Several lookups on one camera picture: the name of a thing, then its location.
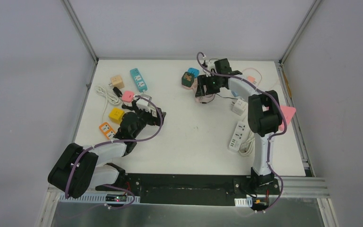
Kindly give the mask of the round pink socket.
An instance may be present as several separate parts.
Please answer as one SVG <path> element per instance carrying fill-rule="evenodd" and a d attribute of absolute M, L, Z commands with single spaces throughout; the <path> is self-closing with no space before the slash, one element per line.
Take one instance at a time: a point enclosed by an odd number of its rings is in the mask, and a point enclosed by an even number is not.
<path fill-rule="evenodd" d="M 181 82 L 183 88 L 187 90 L 197 90 L 198 82 L 196 78 L 192 78 L 191 80 L 182 79 Z"/>

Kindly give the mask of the blue cube socket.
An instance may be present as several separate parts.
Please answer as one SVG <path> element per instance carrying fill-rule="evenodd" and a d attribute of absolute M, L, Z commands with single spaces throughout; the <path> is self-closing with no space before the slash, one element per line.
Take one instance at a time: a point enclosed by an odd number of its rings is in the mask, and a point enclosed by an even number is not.
<path fill-rule="evenodd" d="M 200 73 L 200 71 L 199 71 L 198 69 L 196 69 L 196 68 L 189 68 L 189 69 L 187 70 L 187 72 L 188 72 L 188 73 L 193 74 L 195 78 L 196 78 L 196 77 L 199 75 L 199 73 Z"/>

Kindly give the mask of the dark green cube socket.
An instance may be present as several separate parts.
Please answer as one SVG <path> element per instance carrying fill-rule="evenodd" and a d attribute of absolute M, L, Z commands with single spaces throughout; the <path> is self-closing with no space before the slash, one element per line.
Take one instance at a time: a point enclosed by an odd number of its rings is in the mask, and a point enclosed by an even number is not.
<path fill-rule="evenodd" d="M 195 77 L 194 77 L 194 75 L 193 75 L 193 74 L 191 74 L 191 73 L 188 73 L 188 72 L 186 71 L 186 72 L 184 72 L 184 74 L 183 74 L 183 76 L 182 76 L 182 78 L 181 78 L 181 81 L 182 81 L 182 79 L 188 79 L 188 80 L 191 80 L 192 78 L 195 78 Z"/>

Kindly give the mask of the pink cube socket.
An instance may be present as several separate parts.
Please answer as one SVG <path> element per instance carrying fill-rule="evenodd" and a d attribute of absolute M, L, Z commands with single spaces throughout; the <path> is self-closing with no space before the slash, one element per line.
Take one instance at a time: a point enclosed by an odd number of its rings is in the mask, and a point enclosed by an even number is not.
<path fill-rule="evenodd" d="M 121 99 L 124 103 L 131 103 L 134 99 L 134 95 L 135 95 L 135 93 L 133 91 L 125 91 L 122 94 Z"/>

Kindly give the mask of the teal power strip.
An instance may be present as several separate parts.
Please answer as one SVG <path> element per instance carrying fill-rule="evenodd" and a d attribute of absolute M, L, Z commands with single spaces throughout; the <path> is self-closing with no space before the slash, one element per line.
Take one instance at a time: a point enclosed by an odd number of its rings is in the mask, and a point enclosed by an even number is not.
<path fill-rule="evenodd" d="M 131 69 L 130 70 L 130 75 L 136 85 L 136 88 L 137 90 L 140 92 L 140 93 L 144 93 L 148 90 L 147 88 L 147 84 L 146 82 L 144 81 L 141 73 L 139 72 L 138 68 L 134 68 L 134 69 Z"/>

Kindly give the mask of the yellow cube socket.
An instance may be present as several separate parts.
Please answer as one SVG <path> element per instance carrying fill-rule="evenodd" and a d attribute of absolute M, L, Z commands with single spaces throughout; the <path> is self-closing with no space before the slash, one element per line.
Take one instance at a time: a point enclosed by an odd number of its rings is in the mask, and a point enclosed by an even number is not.
<path fill-rule="evenodd" d="M 122 109 L 114 107 L 108 114 L 108 117 L 113 123 L 120 124 L 124 114 L 125 112 Z"/>

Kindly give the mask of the beige dragon cube adapter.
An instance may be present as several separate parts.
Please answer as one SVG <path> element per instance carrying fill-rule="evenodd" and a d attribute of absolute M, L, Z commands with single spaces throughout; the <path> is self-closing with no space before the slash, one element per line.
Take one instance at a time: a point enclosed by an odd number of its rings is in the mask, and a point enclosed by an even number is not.
<path fill-rule="evenodd" d="M 118 89 L 124 88 L 124 82 L 121 75 L 116 75 L 110 78 L 110 83 L 108 84 L 110 87 L 116 87 Z"/>

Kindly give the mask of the orange power strip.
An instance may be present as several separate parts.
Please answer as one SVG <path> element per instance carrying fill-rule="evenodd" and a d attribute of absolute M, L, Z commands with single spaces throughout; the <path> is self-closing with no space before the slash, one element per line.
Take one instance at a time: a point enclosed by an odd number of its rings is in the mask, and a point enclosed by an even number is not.
<path fill-rule="evenodd" d="M 108 122 L 103 122 L 99 126 L 99 130 L 108 140 L 112 140 L 116 134 L 116 130 Z"/>

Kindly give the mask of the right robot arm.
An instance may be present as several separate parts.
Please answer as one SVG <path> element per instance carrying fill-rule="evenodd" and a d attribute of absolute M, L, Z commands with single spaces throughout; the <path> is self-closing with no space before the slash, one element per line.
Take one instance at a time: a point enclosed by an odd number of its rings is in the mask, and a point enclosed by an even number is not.
<path fill-rule="evenodd" d="M 279 126 L 286 123 L 278 93 L 274 90 L 260 90 L 245 79 L 240 71 L 232 70 L 228 59 L 217 60 L 213 64 L 199 61 L 198 64 L 204 74 L 198 76 L 197 97 L 217 94 L 220 88 L 225 87 L 246 98 L 248 126 L 254 134 L 255 141 L 249 186 L 252 192 L 263 193 L 276 175 L 271 167 L 273 138 L 281 135 L 278 131 Z"/>

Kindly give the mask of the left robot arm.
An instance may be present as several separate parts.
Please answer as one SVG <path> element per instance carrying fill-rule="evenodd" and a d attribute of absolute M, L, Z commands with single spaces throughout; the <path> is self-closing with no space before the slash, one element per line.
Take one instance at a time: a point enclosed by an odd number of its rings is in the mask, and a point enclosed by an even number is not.
<path fill-rule="evenodd" d="M 88 189 L 107 184 L 113 191 L 125 186 L 124 169 L 110 160 L 131 153 L 140 141 L 137 136 L 146 126 L 161 128 L 166 112 L 153 107 L 149 112 L 135 110 L 123 115 L 120 126 L 108 141 L 81 146 L 70 143 L 48 174 L 47 181 L 65 193 L 79 198 Z"/>

